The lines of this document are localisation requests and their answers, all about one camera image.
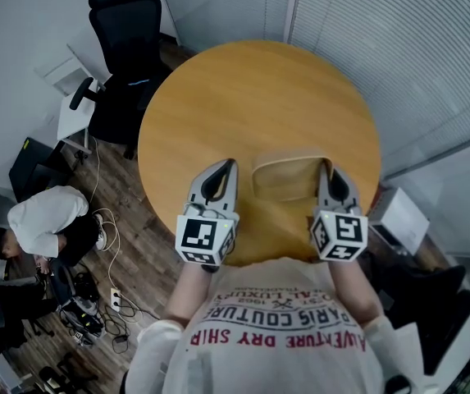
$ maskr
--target white shirt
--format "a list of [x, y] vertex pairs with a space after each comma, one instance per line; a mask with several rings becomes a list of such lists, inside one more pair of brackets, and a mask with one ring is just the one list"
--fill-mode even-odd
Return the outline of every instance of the white shirt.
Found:
[[354, 321], [327, 264], [222, 266], [186, 329], [161, 320], [140, 333], [125, 394], [381, 394], [386, 378], [414, 377], [393, 334], [386, 317]]
[[77, 189], [56, 186], [11, 208], [7, 219], [26, 253], [57, 257], [55, 234], [88, 211], [89, 203]]

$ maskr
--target extension cord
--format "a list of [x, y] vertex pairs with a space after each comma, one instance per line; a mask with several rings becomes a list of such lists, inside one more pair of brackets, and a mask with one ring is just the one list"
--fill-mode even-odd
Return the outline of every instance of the extension cord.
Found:
[[115, 287], [111, 287], [111, 308], [120, 313], [121, 308], [121, 291]]

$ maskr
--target window blind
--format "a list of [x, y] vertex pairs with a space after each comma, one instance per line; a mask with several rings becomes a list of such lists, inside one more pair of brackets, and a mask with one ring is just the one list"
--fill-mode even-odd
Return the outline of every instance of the window blind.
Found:
[[357, 86], [385, 175], [470, 140], [470, 0], [297, 0], [290, 42]]

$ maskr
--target person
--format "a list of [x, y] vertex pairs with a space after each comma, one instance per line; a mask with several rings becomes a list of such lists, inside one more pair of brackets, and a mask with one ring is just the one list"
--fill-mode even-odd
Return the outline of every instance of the person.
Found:
[[7, 215], [9, 229], [0, 227], [0, 259], [33, 254], [42, 273], [48, 259], [76, 265], [94, 246], [107, 243], [103, 218], [89, 212], [87, 199], [71, 186], [55, 186], [17, 204]]
[[213, 275], [186, 263], [138, 336], [125, 393], [378, 394], [391, 377], [420, 378], [406, 350], [357, 261], [282, 258]]

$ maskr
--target floor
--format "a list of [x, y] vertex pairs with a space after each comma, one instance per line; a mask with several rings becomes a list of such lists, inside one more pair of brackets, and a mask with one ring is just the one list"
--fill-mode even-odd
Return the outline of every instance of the floor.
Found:
[[[175, 46], [164, 44], [162, 57], [172, 68], [176, 68], [188, 55]], [[113, 281], [122, 289], [123, 295], [158, 316], [171, 294], [182, 264], [173, 250], [174, 236], [158, 220], [149, 205], [139, 180], [136, 159], [125, 160], [123, 151], [121, 146], [98, 143], [100, 171], [92, 207], [111, 209], [120, 230], [121, 249], [112, 266]], [[69, 148], [64, 148], [63, 152], [71, 164], [76, 163], [74, 153]], [[71, 185], [89, 199], [97, 182], [97, 172], [98, 158], [94, 153], [84, 160], [83, 165], [77, 165]], [[113, 238], [113, 228], [107, 225], [106, 229], [109, 237]], [[370, 236], [370, 248], [385, 262], [393, 261], [393, 255], [374, 235]], [[101, 295], [100, 309], [108, 304], [110, 298], [111, 283], [107, 278], [107, 269], [115, 252], [116, 245], [104, 253], [90, 252], [83, 260], [97, 280]], [[445, 266], [428, 241], [423, 245], [417, 261], [421, 267], [428, 269]], [[66, 352], [72, 352], [82, 369], [98, 376], [98, 381], [88, 385], [92, 392], [116, 393], [135, 352], [136, 335], [141, 328], [153, 322], [147, 314], [143, 317], [138, 315], [135, 319], [138, 319], [137, 323], [127, 324], [130, 329], [128, 346], [125, 343], [113, 345], [113, 336], [106, 334], [95, 346], [79, 348], [58, 315], [51, 314], [40, 321], [56, 335], [33, 335], [19, 349], [11, 349], [7, 358], [20, 375], [36, 375], [43, 366], [54, 366]], [[113, 347], [116, 350], [128, 348], [124, 353], [117, 354]]]

